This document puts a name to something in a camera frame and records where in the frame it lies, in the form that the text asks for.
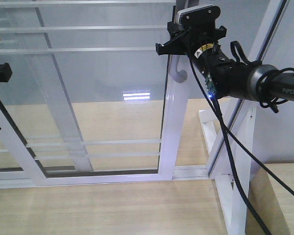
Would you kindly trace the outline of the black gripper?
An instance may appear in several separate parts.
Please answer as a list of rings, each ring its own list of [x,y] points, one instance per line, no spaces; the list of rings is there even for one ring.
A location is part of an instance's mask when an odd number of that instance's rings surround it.
[[[235,62],[222,51],[219,40],[226,37],[227,29],[214,22],[183,28],[175,19],[167,23],[170,40],[156,43],[158,55],[185,55],[201,73],[231,73]]]

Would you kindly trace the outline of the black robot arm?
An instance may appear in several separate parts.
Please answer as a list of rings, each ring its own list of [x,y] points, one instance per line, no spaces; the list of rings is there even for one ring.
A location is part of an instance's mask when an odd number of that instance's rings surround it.
[[[167,24],[170,40],[156,44],[158,55],[186,55],[205,78],[209,95],[257,101],[263,107],[294,101],[294,68],[277,69],[261,60],[249,61],[238,41],[230,43],[233,59],[221,50],[227,29],[216,28],[221,10],[212,4],[177,12]]]

